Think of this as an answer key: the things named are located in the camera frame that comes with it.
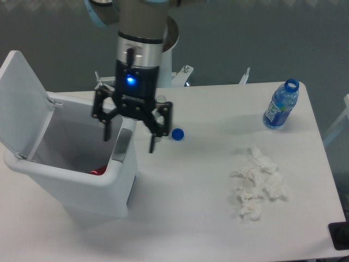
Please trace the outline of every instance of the bottle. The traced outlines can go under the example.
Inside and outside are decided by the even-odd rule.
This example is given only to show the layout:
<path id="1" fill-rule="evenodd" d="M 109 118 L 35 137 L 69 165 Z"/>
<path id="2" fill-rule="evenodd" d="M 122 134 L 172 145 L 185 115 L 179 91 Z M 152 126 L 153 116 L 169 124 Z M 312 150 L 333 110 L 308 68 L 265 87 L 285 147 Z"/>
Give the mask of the bottle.
<path id="1" fill-rule="evenodd" d="M 275 91 L 267 111 L 264 113 L 264 124 L 270 129 L 278 129 L 285 123 L 298 99 L 299 82 L 288 79 Z"/>

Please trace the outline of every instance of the trash can lid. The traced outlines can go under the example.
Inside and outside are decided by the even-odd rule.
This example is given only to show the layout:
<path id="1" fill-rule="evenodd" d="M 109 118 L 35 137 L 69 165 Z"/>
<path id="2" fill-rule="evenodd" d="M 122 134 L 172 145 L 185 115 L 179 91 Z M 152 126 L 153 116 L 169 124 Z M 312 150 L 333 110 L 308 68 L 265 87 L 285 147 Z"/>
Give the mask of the trash can lid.
<path id="1" fill-rule="evenodd" d="M 54 110 L 50 100 L 23 54 L 9 52 L 0 68 L 0 141 L 18 158 L 36 150 Z"/>

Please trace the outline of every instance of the red object in trash can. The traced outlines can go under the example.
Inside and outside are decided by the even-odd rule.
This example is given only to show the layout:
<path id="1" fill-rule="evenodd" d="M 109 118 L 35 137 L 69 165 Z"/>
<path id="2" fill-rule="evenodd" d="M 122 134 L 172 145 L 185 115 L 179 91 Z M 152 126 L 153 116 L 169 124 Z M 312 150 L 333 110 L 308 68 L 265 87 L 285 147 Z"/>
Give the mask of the red object in trash can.
<path id="1" fill-rule="evenodd" d="M 99 169 L 96 169 L 96 170 L 92 170 L 89 172 L 89 174 L 91 175 L 96 175 L 96 176 L 100 176 L 100 175 L 103 175 L 105 170 L 107 169 L 107 165 L 99 168 Z"/>

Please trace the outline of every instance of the bottle label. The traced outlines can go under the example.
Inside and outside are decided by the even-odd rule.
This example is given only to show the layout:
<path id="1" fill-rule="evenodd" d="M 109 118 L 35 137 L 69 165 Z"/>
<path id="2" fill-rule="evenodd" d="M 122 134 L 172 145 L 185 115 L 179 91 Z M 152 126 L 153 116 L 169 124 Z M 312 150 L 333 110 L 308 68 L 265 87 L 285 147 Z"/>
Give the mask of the bottle label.
<path id="1" fill-rule="evenodd" d="M 264 114 L 264 119 L 271 126 L 281 126 L 285 123 L 291 110 L 286 110 L 286 106 L 282 103 L 274 103 L 271 101 L 269 108 Z"/>

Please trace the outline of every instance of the blue bottle cap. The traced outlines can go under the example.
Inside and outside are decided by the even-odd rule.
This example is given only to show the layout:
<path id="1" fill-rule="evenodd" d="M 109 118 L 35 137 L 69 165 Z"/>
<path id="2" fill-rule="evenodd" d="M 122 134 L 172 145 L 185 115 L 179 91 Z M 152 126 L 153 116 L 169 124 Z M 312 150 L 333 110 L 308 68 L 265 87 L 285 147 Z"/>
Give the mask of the blue bottle cap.
<path id="1" fill-rule="evenodd" d="M 285 90 L 294 93 L 299 89 L 299 82 L 297 79 L 290 78 L 285 82 Z"/>
<path id="2" fill-rule="evenodd" d="M 175 128 L 172 130 L 172 138 L 176 141 L 181 141 L 184 138 L 184 131 L 180 128 Z"/>

